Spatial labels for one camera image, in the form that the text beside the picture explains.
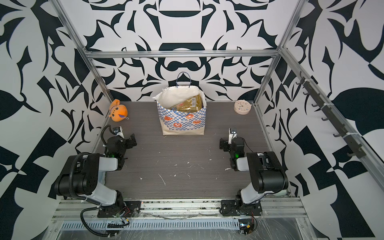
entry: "gray tabletop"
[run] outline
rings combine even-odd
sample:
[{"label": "gray tabletop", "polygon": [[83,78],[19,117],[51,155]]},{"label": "gray tabletop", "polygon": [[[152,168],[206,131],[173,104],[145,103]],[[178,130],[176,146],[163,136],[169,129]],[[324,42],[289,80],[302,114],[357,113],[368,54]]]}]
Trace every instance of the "gray tabletop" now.
[{"label": "gray tabletop", "polygon": [[[249,172],[230,168],[229,153],[219,149],[220,138],[237,128],[254,152],[268,151],[254,109],[239,115],[233,102],[208,102],[203,136],[163,136],[155,102],[122,102],[129,120],[109,121],[122,126],[124,136],[135,134],[137,146],[126,151],[121,171],[106,174],[106,186],[124,198],[234,197],[250,183]],[[112,136],[108,131],[107,139]],[[97,152],[104,152],[100,142]]]}]

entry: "gold package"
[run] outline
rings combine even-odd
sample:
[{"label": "gold package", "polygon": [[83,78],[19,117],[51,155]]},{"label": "gold package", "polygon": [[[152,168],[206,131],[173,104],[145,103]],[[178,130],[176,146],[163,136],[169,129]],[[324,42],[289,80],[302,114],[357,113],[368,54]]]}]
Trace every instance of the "gold package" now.
[{"label": "gold package", "polygon": [[202,109],[201,96],[198,94],[190,99],[185,100],[178,105],[173,106],[171,109],[174,111],[180,111],[184,113],[195,113]]}]

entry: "ventilation grille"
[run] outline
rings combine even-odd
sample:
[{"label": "ventilation grille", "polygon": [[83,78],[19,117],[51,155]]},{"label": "ventilation grille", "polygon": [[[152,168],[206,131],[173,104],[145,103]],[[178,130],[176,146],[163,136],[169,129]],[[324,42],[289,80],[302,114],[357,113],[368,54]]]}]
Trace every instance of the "ventilation grille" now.
[{"label": "ventilation grille", "polygon": [[[87,221],[95,230],[105,230],[105,220]],[[228,229],[238,230],[237,219],[185,219],[185,220],[131,220],[130,225],[123,230],[183,230],[183,229]],[[61,230],[85,230],[81,221],[64,221]],[[121,228],[109,228],[109,230],[121,230]]]}]

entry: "stuffed animal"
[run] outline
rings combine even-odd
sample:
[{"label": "stuffed animal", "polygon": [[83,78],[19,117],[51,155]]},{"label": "stuffed animal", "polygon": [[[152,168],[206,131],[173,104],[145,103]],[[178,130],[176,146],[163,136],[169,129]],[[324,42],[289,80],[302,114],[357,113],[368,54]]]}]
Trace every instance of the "stuffed animal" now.
[{"label": "stuffed animal", "polygon": [[127,108],[123,104],[120,104],[120,100],[118,99],[113,100],[109,106],[109,111],[111,112],[109,117],[111,117],[115,122],[120,122],[123,119],[129,119]]}]

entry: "blue checkered pattern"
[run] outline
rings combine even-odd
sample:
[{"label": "blue checkered pattern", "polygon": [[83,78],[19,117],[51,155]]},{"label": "blue checkered pattern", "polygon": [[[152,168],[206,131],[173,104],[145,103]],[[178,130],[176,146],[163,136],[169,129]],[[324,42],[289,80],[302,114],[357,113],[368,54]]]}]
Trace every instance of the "blue checkered pattern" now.
[{"label": "blue checkered pattern", "polygon": [[[199,129],[205,126],[205,112],[207,110],[207,107],[200,109],[199,111],[193,114],[193,118],[187,119],[185,116],[188,115],[188,113],[180,112],[180,111],[173,111],[169,109],[163,108],[159,102],[157,102],[157,111],[159,112],[159,117],[162,119],[164,124],[170,129],[170,130],[178,130],[178,131],[185,131],[185,130],[193,130],[193,129]],[[170,121],[166,121],[165,117],[173,118]],[[194,121],[201,120],[201,123],[194,124]]]}]

